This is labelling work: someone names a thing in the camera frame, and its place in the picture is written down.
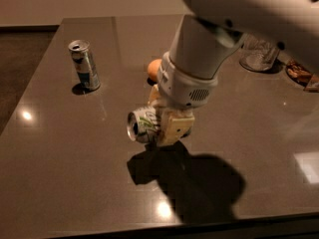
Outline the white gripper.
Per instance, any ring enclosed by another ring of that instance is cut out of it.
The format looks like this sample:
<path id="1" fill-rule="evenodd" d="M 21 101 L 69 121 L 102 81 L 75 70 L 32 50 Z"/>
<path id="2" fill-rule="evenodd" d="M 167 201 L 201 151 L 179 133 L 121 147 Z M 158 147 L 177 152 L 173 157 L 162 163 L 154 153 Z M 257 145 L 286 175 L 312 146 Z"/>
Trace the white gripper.
<path id="1" fill-rule="evenodd" d="M 148 105 L 157 106 L 160 96 L 168 107 L 160 116 L 160 132 L 157 146 L 175 144 L 189 135 L 195 117 L 192 110 L 207 104 L 210 93 L 217 86 L 217 78 L 203 80 L 190 76 L 178 69 L 171 61 L 169 52 L 163 54 L 157 75 L 158 85 L 153 85 Z"/>

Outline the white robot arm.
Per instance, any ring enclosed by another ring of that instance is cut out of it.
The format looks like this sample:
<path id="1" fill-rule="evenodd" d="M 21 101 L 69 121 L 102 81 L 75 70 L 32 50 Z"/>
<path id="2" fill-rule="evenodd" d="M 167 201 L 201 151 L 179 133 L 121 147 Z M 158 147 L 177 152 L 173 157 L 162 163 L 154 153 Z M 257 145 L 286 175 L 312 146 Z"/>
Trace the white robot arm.
<path id="1" fill-rule="evenodd" d="M 205 105 L 223 61 L 250 34 L 285 51 L 313 73 L 319 71 L 318 0 L 182 0 L 185 15 L 161 59 L 150 104 L 159 124 L 149 141 L 172 145 L 188 134 L 192 110 Z"/>

